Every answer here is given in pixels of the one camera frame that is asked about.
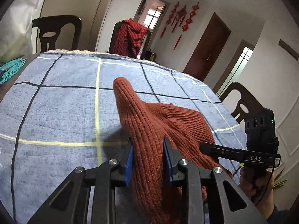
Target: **hand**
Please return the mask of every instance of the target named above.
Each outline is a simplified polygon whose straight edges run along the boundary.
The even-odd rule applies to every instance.
[[[240,177],[239,187],[243,190],[243,192],[247,195],[247,197],[251,199],[251,197],[256,194],[256,190],[253,189],[252,183],[250,183],[247,179],[249,175],[253,176],[253,169],[243,167],[240,170],[240,175],[241,177]],[[261,196],[259,196],[258,199],[260,199],[264,194],[265,191],[264,189],[268,183],[270,175],[271,173],[267,171],[267,173],[263,177],[255,181],[255,185],[257,187],[263,188]],[[273,187],[274,187],[274,176],[272,175],[264,197],[256,206],[265,219],[269,218],[269,216],[272,214],[274,209]]]

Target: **brown wooden door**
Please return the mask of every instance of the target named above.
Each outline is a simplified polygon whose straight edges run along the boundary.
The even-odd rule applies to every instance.
[[[214,13],[183,72],[203,81],[217,60],[230,33],[229,28]]]

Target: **orange ribbed sweater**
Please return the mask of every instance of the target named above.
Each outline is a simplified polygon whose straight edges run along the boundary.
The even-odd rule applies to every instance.
[[[212,169],[222,167],[218,159],[199,151],[201,142],[215,143],[212,132],[198,111],[172,104],[143,102],[125,78],[116,78],[113,90],[121,125],[133,141],[135,199],[148,223],[178,223],[181,189],[169,186],[163,178],[162,139],[167,136],[171,147],[196,166]],[[205,187],[202,192],[207,200]]]

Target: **black stripe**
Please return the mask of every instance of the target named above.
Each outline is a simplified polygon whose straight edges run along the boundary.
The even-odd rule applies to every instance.
[[[52,66],[50,66],[50,68],[48,69],[48,71],[46,72],[43,80],[41,81],[41,85],[44,83],[48,73],[50,72],[51,68],[54,66],[54,64],[56,63],[56,61],[58,61],[60,58],[62,57],[62,54],[60,55],[60,57],[58,59],[56,59]],[[14,193],[14,188],[13,188],[13,180],[14,180],[14,175],[15,175],[15,159],[16,159],[16,154],[17,154],[17,150],[18,150],[18,145],[19,145],[19,138],[20,138],[20,133],[21,133],[21,129],[22,129],[22,126],[25,122],[25,119],[26,119],[26,116],[30,110],[30,107],[32,105],[32,102],[35,98],[35,96],[37,95],[38,91],[40,90],[41,88],[41,85],[37,88],[37,90],[35,91],[32,99],[30,100],[30,103],[28,105],[28,108],[23,116],[23,119],[21,121],[21,124],[19,126],[19,129],[18,129],[18,133],[17,133],[17,136],[16,136],[16,144],[15,144],[15,149],[14,149],[14,152],[13,152],[13,158],[11,160],[11,183],[10,183],[10,188],[11,188],[11,198],[12,198],[12,202],[13,202],[13,219],[16,221],[16,202],[15,202],[15,193]]]
[[[186,93],[186,91],[183,89],[183,87],[176,81],[176,79],[173,77],[174,81],[180,86],[180,88],[183,90],[183,92],[187,95],[187,97],[190,99],[189,95]],[[210,128],[212,129],[212,131],[214,132],[217,140],[220,142],[220,144],[223,146],[222,142],[220,141],[220,139],[218,138],[216,132],[214,131],[213,127],[211,126],[211,124],[208,122],[207,118],[204,116],[204,114],[199,110],[199,108],[197,107],[196,103],[194,103],[194,101],[192,100],[194,106],[197,108],[197,110],[202,114],[202,116],[204,117],[205,121],[208,123],[208,125],[210,126]],[[233,162],[230,160],[234,170],[236,170],[235,166],[233,165]]]
[[[145,78],[145,80],[147,81],[147,83],[148,83],[150,89],[152,90],[152,93],[155,95],[156,100],[157,100],[158,102],[160,102],[160,100],[158,99],[157,95],[155,94],[155,92],[154,92],[154,90],[153,90],[153,88],[152,88],[152,86],[151,86],[149,80],[147,79],[147,76],[146,76],[146,74],[145,74],[145,71],[144,71],[144,69],[143,69],[143,66],[142,66],[142,63],[141,63],[141,62],[140,62],[140,65],[141,65],[141,68],[142,68],[142,71],[143,71],[144,78]]]
[[[27,82],[27,81],[25,81],[25,82],[18,82],[18,83],[15,83],[14,85],[18,85],[18,84],[28,84],[28,85],[31,85],[31,86],[34,86],[34,87],[61,87],[61,88],[87,88],[87,89],[96,89],[95,87],[84,87],[84,86],[38,85],[38,84]],[[113,88],[106,88],[106,87],[99,87],[99,89],[109,90],[109,91],[113,90]],[[163,96],[163,97],[169,97],[169,98],[175,98],[175,99],[190,99],[190,98],[186,98],[186,97],[165,95],[165,94],[159,94],[159,93],[147,93],[147,92],[138,92],[138,91],[135,91],[135,93],[148,94],[148,95],[156,95],[156,96]],[[199,99],[190,99],[190,100],[200,101],[202,103],[211,103],[211,104],[221,104],[222,103],[222,102],[202,101],[202,100],[199,100]]]

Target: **transparent plastic bag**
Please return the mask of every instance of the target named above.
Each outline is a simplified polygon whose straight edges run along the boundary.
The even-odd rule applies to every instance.
[[[14,0],[0,21],[0,62],[32,54],[32,15],[42,0]]]

